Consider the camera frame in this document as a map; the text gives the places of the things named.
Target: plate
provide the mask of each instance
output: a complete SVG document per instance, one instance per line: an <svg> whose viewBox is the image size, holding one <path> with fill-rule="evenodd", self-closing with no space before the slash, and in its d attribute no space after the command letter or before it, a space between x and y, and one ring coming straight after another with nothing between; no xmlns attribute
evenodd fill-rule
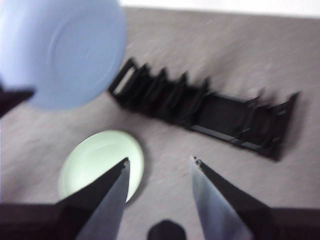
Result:
<svg viewBox="0 0 320 240"><path fill-rule="evenodd" d="M137 140L126 132L108 130L81 142L64 162L58 181L60 199L92 183L122 159L130 161L129 190L134 195L144 172L144 154Z"/></svg>
<svg viewBox="0 0 320 240"><path fill-rule="evenodd" d="M83 105L106 90L126 48L117 0L1 1L1 84L34 89L45 109Z"/></svg>

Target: carpeted floor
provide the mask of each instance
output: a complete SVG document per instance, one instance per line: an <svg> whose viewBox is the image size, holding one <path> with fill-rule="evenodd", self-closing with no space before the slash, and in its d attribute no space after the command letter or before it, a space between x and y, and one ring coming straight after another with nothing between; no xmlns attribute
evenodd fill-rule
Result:
<svg viewBox="0 0 320 240"><path fill-rule="evenodd" d="M118 108L103 94L71 110L22 104L1 122L1 201L55 202L60 168L85 138L125 130L142 144L145 172L124 211L119 240L142 240L163 219L189 240L203 238L193 201L189 156L201 157L236 186L270 206L320 208L320 21L268 16L127 8L126 59L172 78L251 98L265 87L276 102L301 91L280 162L217 139Z"/></svg>

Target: light blue plastic bowl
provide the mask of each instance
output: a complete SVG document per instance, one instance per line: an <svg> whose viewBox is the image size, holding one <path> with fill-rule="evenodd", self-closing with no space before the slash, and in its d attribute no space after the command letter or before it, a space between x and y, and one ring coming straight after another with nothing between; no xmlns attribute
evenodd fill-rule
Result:
<svg viewBox="0 0 320 240"><path fill-rule="evenodd" d="M126 47L117 0L1 0L1 83L34 88L29 100L68 109L97 97Z"/></svg>

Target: white wall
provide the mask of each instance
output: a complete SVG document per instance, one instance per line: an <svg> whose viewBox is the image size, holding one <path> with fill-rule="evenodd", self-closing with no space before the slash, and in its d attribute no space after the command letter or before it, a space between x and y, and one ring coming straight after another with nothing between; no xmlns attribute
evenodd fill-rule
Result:
<svg viewBox="0 0 320 240"><path fill-rule="evenodd" d="M124 6L320 17L320 0L120 0Z"/></svg>

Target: green plate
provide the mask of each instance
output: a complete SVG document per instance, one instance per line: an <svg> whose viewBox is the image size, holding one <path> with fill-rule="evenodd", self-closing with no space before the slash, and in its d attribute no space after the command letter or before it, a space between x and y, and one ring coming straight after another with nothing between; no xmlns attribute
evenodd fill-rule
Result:
<svg viewBox="0 0 320 240"><path fill-rule="evenodd" d="M130 160L129 190L126 201L136 192L144 172L141 146L126 132L99 132L81 142L62 166L58 181L60 199L92 183L122 159Z"/></svg>

